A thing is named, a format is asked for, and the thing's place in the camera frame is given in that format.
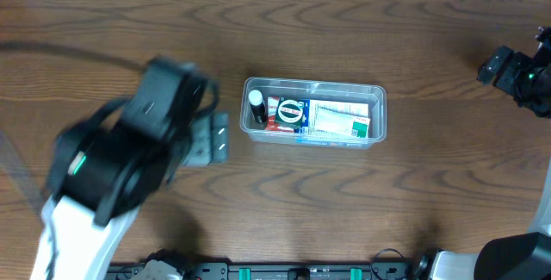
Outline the green Zam-Buk box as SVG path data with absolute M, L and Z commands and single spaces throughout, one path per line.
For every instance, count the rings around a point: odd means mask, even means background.
M 304 102 L 282 96 L 279 98 L 276 108 L 275 123 L 298 129 L 305 119 L 304 109 Z

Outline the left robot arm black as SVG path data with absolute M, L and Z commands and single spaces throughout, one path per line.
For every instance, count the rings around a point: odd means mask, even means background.
M 227 160 L 220 87 L 191 63 L 152 59 L 136 93 L 56 140 L 34 279 L 102 279 L 147 197 L 183 166 Z

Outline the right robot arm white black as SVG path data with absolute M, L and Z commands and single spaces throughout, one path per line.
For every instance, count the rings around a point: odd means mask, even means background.
M 550 28 L 538 28 L 533 56 L 501 46 L 478 70 L 477 80 L 511 96 L 520 108 L 550 118 Z M 549 279 L 550 176 L 528 232 L 489 241 L 478 253 L 434 250 L 424 254 L 411 279 Z

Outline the blue medicine box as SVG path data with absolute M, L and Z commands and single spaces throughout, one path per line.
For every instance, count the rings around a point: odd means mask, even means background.
M 297 134 L 332 139 L 367 139 L 371 122 L 366 103 L 304 99 L 302 124 Z

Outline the dark bottle white cap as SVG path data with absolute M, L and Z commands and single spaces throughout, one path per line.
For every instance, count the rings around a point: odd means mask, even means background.
M 251 90 L 248 93 L 248 100 L 254 120 L 257 123 L 265 123 L 268 120 L 268 116 L 262 92 L 259 90 Z

